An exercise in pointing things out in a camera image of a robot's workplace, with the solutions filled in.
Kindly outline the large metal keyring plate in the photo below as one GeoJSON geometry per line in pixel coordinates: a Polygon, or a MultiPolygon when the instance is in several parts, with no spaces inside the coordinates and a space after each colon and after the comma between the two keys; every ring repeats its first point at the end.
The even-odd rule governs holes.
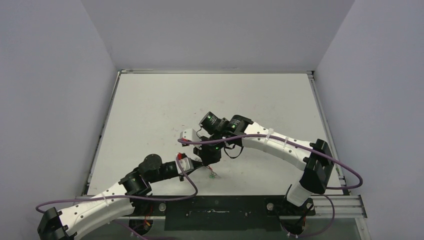
{"type": "Polygon", "coordinates": [[[216,176],[216,178],[218,178],[219,176],[218,176],[218,174],[213,170],[213,171],[211,171],[209,168],[208,168],[208,166],[210,166],[210,165],[207,165],[207,166],[201,166],[200,167],[200,169],[205,169],[205,170],[207,170],[208,171],[208,177],[209,177],[209,175],[215,175],[216,176]]]}

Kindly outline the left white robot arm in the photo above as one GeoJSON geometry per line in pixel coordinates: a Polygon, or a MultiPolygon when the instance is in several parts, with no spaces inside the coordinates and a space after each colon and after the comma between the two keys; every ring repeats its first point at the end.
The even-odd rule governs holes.
{"type": "Polygon", "coordinates": [[[151,184],[171,178],[187,178],[201,168],[200,161],[178,153],[174,161],[162,162],[157,154],[149,154],[118,182],[101,193],[75,201],[73,206],[42,212],[37,233],[42,240],[79,240],[93,230],[120,217],[144,215],[150,202],[165,198],[150,195],[151,184]]]}

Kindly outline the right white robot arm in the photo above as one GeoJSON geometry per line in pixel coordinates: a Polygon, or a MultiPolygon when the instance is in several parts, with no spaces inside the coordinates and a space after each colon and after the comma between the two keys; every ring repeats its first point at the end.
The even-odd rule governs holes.
{"type": "Polygon", "coordinates": [[[226,119],[219,118],[210,111],[199,126],[208,136],[201,136],[194,129],[186,129],[180,137],[195,143],[193,153],[204,166],[219,162],[223,151],[239,146],[241,149],[262,151],[302,171],[300,179],[289,187],[286,198],[282,201],[286,213],[296,214],[311,195],[326,192],[334,167],[326,141],[298,140],[265,128],[241,115],[226,119]]]}

